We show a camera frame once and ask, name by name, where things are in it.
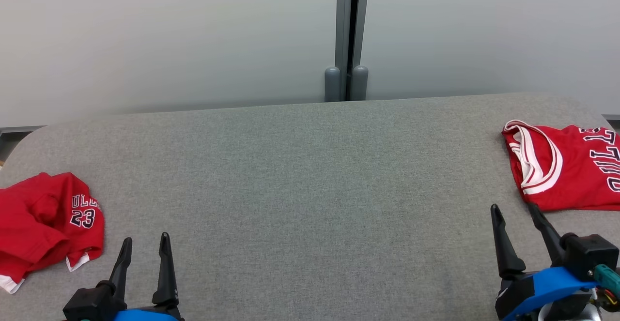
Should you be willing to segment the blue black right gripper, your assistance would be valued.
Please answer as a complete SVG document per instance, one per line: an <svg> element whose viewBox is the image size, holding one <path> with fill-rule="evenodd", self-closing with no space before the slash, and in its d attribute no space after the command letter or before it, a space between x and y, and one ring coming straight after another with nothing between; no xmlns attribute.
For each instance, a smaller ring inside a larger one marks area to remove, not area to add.
<svg viewBox="0 0 620 321"><path fill-rule="evenodd" d="M528 211L535 228L544 239L551 266L562 266L565 249L561 246L560 235L537 204L529 203ZM595 281L581 281L564 267L552 267L524 275L525 262L514 250L506 232L505 219L497 204L490 206L490 216L498 275L504 279L495 301L499 320L515 321L518 315L529 314L578 290L591 290L597 286Z"/></svg>

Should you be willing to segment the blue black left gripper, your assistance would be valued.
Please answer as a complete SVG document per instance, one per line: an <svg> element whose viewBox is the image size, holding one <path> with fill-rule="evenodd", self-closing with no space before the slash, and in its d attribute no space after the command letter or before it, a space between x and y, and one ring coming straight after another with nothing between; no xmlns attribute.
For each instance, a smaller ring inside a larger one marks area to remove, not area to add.
<svg viewBox="0 0 620 321"><path fill-rule="evenodd" d="M131 237L124 239L117 260L111 271L109 287L111 298L116 303L124 303L126 275L131 264L132 257ZM161 234L159 244L160 267L157 281L157 289L153 293L152 303L155 306L142 308L129 308L118 312L115 321L183 321L180 315L179 293L175 268L173 265L171 238L167 232Z"/></svg>

